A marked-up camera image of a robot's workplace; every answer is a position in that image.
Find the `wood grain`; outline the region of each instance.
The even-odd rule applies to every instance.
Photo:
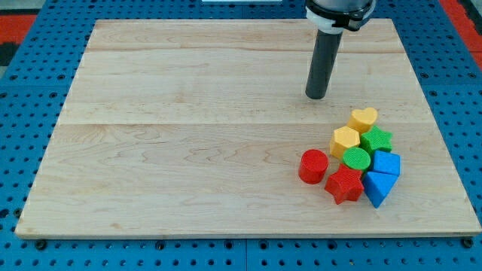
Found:
[[[306,20],[100,20],[16,233],[26,239],[470,236],[481,231],[390,20],[343,36],[304,95]],[[380,209],[300,181],[354,108],[394,132]],[[336,170],[332,158],[328,174]]]

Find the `yellow block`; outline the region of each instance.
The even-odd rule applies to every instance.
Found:
[[[355,109],[352,111],[347,126],[362,134],[370,130],[377,120],[377,117],[378,111],[375,108]]]
[[[360,134],[348,126],[343,126],[333,131],[333,136],[330,140],[330,154],[341,160],[347,149],[358,147],[359,145]]]

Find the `toy block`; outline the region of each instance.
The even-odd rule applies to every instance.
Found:
[[[352,111],[348,123],[348,127],[357,130],[360,135],[368,132],[374,125],[378,117],[378,111],[375,108],[365,108],[363,110],[355,109]]]
[[[370,199],[371,204],[373,204],[375,208],[378,208],[380,204],[382,204],[397,179],[397,175],[367,172],[363,178],[363,185],[368,199]]]
[[[392,134],[378,128],[374,125],[369,132],[364,133],[360,137],[360,148],[366,150],[370,156],[374,151],[392,151]]]
[[[375,151],[371,171],[399,176],[400,165],[400,155]]]
[[[301,157],[298,175],[308,184],[318,184],[328,168],[328,157],[320,150],[305,151]]]
[[[359,145],[360,134],[348,126],[343,126],[333,131],[330,140],[330,154],[341,160],[347,149]]]
[[[362,173],[361,170],[340,164],[338,171],[328,177],[325,190],[333,195],[336,204],[345,200],[357,201],[364,190],[360,180]]]
[[[371,164],[370,155],[362,148],[349,148],[343,154],[342,163],[351,169],[365,172]]]

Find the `blue table surface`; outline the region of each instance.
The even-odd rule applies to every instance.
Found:
[[[0,81],[0,269],[482,269],[479,236],[43,243],[14,235],[16,215],[26,201],[96,19],[304,16],[304,0],[268,5],[206,5],[200,0],[47,0]],[[438,1],[380,0],[374,17],[392,18],[480,219],[480,69]]]

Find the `green block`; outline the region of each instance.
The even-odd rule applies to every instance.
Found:
[[[371,158],[364,149],[353,147],[345,151],[342,163],[351,169],[365,172],[370,167]]]
[[[360,137],[360,148],[366,150],[370,156],[373,156],[375,151],[392,151],[392,133],[386,132],[373,126],[369,132],[366,132]]]

